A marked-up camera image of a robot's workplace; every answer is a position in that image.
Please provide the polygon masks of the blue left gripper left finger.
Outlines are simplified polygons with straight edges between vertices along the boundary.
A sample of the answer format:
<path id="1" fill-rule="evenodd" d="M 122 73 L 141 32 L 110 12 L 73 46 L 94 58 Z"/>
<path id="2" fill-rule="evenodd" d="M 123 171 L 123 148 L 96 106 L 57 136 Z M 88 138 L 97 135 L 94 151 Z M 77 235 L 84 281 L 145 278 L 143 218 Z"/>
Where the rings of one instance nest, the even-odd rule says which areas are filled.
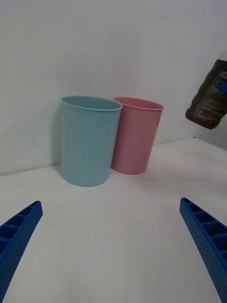
<path id="1" fill-rule="evenodd" d="M 0 226 L 0 302 L 42 215 L 42 204 L 35 201 Z"/>

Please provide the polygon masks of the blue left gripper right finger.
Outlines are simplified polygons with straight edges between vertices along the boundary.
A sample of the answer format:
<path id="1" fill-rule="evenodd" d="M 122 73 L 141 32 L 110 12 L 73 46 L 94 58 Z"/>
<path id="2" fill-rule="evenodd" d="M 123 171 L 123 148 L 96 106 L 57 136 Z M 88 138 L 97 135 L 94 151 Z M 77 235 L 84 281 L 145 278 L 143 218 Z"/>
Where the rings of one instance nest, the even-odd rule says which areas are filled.
<path id="1" fill-rule="evenodd" d="M 227 302 L 227 227 L 185 197 L 179 211 L 221 302 Z"/>

